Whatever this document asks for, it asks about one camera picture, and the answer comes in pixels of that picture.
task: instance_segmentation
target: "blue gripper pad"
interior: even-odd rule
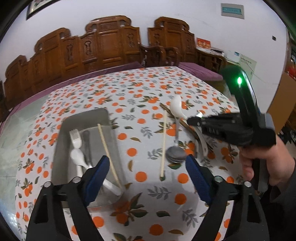
[[[91,169],[94,169],[94,173],[83,190],[83,202],[86,207],[89,205],[89,203],[93,202],[96,199],[98,192],[103,185],[103,181],[107,176],[109,167],[109,158],[107,156],[102,156],[101,160],[95,167],[87,170],[89,171]]]
[[[210,196],[211,186],[210,183],[206,181],[202,171],[200,170],[201,168],[206,167],[201,167],[192,155],[187,156],[185,165],[200,199],[210,205],[212,203],[212,198]]]

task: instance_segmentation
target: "white spoon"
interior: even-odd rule
[[[187,116],[185,116],[182,113],[182,99],[181,99],[180,95],[175,95],[175,97],[171,101],[171,103],[170,103],[170,111],[175,117],[183,118],[184,121],[186,122]],[[203,155],[207,156],[208,152],[209,152],[208,147],[207,147],[207,143],[206,143],[202,133],[200,132],[200,130],[195,126],[194,126],[194,129],[195,129],[195,132],[197,133],[197,135],[198,135],[198,137],[200,139],[200,142],[202,144]]]
[[[92,165],[87,165],[85,163],[84,155],[80,149],[78,149],[78,148],[72,149],[72,151],[70,153],[70,157],[71,157],[72,161],[74,162],[74,164],[77,165],[78,167],[82,166],[85,169],[92,168]],[[120,196],[122,194],[122,190],[119,187],[115,186],[110,181],[108,181],[107,179],[104,180],[103,186],[105,188],[107,188],[108,190],[110,190],[112,193],[114,193],[116,196]]]

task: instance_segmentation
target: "human hand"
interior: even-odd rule
[[[286,184],[292,176],[295,160],[278,136],[276,136],[276,145],[270,148],[254,146],[240,148],[239,160],[242,164],[245,180],[250,181],[254,177],[252,163],[253,159],[256,158],[266,160],[270,185]]]

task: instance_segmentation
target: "dark sleeve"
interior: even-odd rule
[[[286,189],[269,187],[261,199],[270,241],[294,240],[296,234],[296,165]]]

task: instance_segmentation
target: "white wall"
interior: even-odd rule
[[[0,79],[5,80],[7,65],[18,55],[29,59],[34,45],[49,32],[65,27],[72,35],[84,34],[94,18],[126,15],[140,27],[146,45],[147,27],[160,16],[186,21],[196,37],[208,39],[213,47],[235,50],[255,61],[252,85],[261,111],[269,107],[285,62],[286,27],[262,0],[228,0],[244,5],[245,19],[221,16],[221,0],[61,0],[41,10],[29,20],[26,9],[17,17],[0,43]]]

